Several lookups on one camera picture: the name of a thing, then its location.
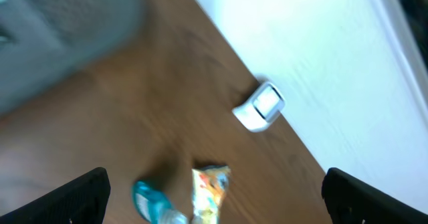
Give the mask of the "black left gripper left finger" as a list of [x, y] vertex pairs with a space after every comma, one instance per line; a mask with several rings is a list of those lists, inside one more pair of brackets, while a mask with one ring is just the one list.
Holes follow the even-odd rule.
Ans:
[[101, 224], [110, 191], [106, 169], [97, 167], [1, 216], [1, 224]]

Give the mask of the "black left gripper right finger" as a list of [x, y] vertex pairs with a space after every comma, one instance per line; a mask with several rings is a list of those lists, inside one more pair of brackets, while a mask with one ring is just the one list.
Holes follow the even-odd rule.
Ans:
[[322, 181], [333, 224], [427, 224], [427, 215], [338, 169]]

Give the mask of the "blue clear plastic bottle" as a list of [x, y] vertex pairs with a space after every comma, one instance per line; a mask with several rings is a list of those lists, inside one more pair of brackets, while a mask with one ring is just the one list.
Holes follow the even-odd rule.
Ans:
[[132, 188], [136, 210], [151, 224], [188, 224], [188, 218], [178, 211], [167, 196], [144, 181], [137, 181]]

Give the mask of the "yellow snack bag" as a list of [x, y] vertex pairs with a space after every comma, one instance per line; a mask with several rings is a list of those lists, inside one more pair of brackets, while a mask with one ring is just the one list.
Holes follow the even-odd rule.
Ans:
[[220, 209], [229, 186], [228, 166], [193, 169], [192, 224], [218, 224]]

